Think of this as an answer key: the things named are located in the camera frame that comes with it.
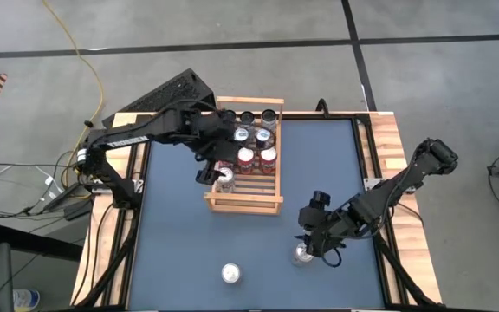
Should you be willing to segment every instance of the black bracket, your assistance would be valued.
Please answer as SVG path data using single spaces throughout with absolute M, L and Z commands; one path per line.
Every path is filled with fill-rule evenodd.
M 323 116 L 325 116 L 325 118 L 330 117 L 330 113 L 328 112 L 328 105 L 325 99 L 321 98 L 319 100 L 319 103 L 317 103 L 317 107 L 315 108 L 315 112 L 323 112 Z

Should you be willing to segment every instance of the table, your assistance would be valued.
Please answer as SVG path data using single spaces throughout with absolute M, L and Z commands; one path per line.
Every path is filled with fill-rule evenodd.
M 133 123 L 136 121 L 139 115 L 136 113 L 118 113 L 115 116 L 113 126 L 121 126 L 127 123 Z M 316 118 L 320 119 L 323 115 L 322 112 L 285 112 L 285 116 L 293 116 L 294 118 Z M 383 178 L 390 178 L 400 170 L 406 167 L 406 160 L 404 156 L 404 151 L 402 148 L 401 140 L 399 138 L 398 127 L 396 125 L 395 116 L 393 113 L 363 113 L 363 112 L 331 112 L 331 116 L 337 115 L 359 115 L 366 116 L 365 122 L 360 123 L 357 128 L 359 129 L 360 135 L 360 145 L 364 154 L 364 166 L 368 177 L 374 176 L 374 162 L 377 159 Z M 366 123 L 370 121 L 370 128 L 372 129 L 372 137 L 374 139 L 376 149 L 369 149 L 368 142 L 371 138 L 367 138 L 366 133 Z M 117 170 L 118 173 L 126 173 L 128 167 L 129 156 L 131 155 L 131 147 L 124 147 L 121 149 L 113 150 L 107 153 L 107 159 L 111 165 Z M 133 177 L 136 179 L 139 175 L 137 172 L 143 172 L 144 166 L 144 154 L 147 150 L 147 145 L 140 145 L 133 156 L 131 163 L 131 172 L 136 174 Z M 90 285 L 92 283 L 92 274 L 94 274 L 94 279 L 97 281 L 99 276 L 104 272 L 105 268 L 109 263 L 111 257 L 111 249 L 113 245 L 113 236 L 117 228 L 117 220 L 119 213 L 116 210 L 111 210 L 106 218 L 101 222 L 101 217 L 103 211 L 111 203 L 110 195 L 100 195 L 94 203 L 94 211 L 91 219 L 91 235 L 90 237 L 90 264 L 87 267 L 86 281 L 81 287 L 81 280 L 84 276 L 86 269 L 87 257 L 87 244 L 84 244 L 84 251 L 82 253 L 81 263 L 79 266 L 79 271 L 75 283 L 75 290 L 73 294 L 75 295 L 80 289 L 80 294 L 78 296 L 77 302 L 79 302 L 88 293 Z M 418 212 L 417 203 L 412 195 L 404 195 L 401 199 L 401 203 L 411 207 L 413 210 Z M 132 217 L 132 213 L 128 212 L 126 214 L 126 220 Z M 395 236 L 395 242 L 398 246 L 398 254 L 400 262 L 407 269 L 410 276 L 418 284 L 419 287 L 424 291 L 424 293 L 429 296 L 434 301 L 440 302 L 440 295 L 438 292 L 437 281 L 434 275 L 434 271 L 431 264 L 431 258 L 424 236 L 424 231 L 421 223 L 406 211 L 396 210 L 396 214 L 392 219 L 393 232 Z M 99 248 L 97 250 L 97 263 L 94 265 L 94 253 L 95 253 L 95 236 L 98 226 L 100 227 L 100 242 Z M 122 232 L 122 237 L 126 235 L 129 229 L 129 223 L 126 221 L 124 223 L 124 228 Z M 114 276 L 113 287 L 110 291 L 109 302 L 111 304 L 116 304 L 120 301 L 120 298 L 125 294 L 120 293 L 120 288 L 122 283 L 128 283 L 129 281 L 123 280 L 123 272 L 125 269 L 124 262 L 117 269 Z M 386 263 L 385 265 L 386 276 L 387 276 L 387 288 L 391 294 L 390 301 L 397 303 L 399 302 L 399 290 L 396 284 L 395 276 L 390 266 Z

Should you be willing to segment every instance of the wooden table frame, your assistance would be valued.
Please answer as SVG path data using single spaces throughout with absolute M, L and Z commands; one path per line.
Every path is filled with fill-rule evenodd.
M 148 113 L 117 113 L 114 118 L 114 127 L 136 122 L 139 115 Z M 404 150 L 399 138 L 396 119 L 391 112 L 284 112 L 285 120 L 325 120 L 325 119 L 349 119 L 352 121 L 355 135 L 356 150 L 361 158 L 360 169 L 364 178 L 386 178 L 389 179 L 407 167 Z M 107 160 L 117 170 L 119 174 L 125 176 L 126 172 L 135 173 L 134 179 L 145 174 L 146 156 L 148 154 L 148 144 L 140 144 L 138 148 L 123 147 L 107 152 Z M 112 255 L 113 245 L 118 245 L 124 240 L 130 229 L 130 220 L 133 217 L 131 211 L 127 211 L 123 216 L 123 226 L 121 232 L 118 231 L 118 221 L 120 213 L 112 209 L 101 223 L 103 211 L 110 205 L 112 198 L 110 195 L 100 195 L 94 201 L 94 208 L 91 217 L 89 265 L 87 267 L 87 243 L 84 243 L 84 251 L 76 277 L 73 297 L 79 291 L 85 271 L 87 275 L 83 287 L 76 302 L 81 301 L 89 292 L 92 284 L 92 274 L 95 281 L 105 271 Z M 413 195 L 404 195 L 400 203 L 412 208 L 419 213 L 417 202 Z M 97 250 L 97 263 L 94 265 L 95 237 L 100 226 L 100 242 Z M 120 233 L 121 240 L 114 239 Z M 424 293 L 435 302 L 441 302 L 437 280 L 432 268 L 431 256 L 426 243 L 423 227 L 411 213 L 396 208 L 391 223 L 383 230 L 383 237 L 392 247 L 398 251 L 399 261 L 405 267 L 415 283 Z M 405 303 L 407 293 L 398 283 L 392 267 L 383 257 L 377 253 L 379 265 L 379 275 L 382 282 L 385 302 Z M 107 291 L 105 304 L 126 304 L 127 289 L 131 277 L 133 258 L 127 257 L 114 274 L 113 284 Z M 104 295 L 98 301 L 102 303 Z

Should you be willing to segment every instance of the white label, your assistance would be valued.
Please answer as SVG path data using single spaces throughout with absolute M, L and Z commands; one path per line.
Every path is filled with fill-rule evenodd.
M 149 140 L 145 135 L 140 136 L 138 138 L 131 138 L 131 139 L 126 139 L 126 140 L 120 140 L 116 142 L 111 142 L 107 143 L 110 147 L 121 147 L 121 146 L 127 146 L 131 144 L 136 144 L 136 143 L 141 143 Z

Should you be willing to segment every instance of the red can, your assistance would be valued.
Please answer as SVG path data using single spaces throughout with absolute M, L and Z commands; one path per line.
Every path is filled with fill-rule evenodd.
M 259 166 L 265 174 L 270 174 L 276 169 L 276 150 L 274 147 L 261 151 Z
M 241 174 L 251 174 L 253 169 L 254 153 L 249 148 L 240 148 L 238 151 L 238 168 Z

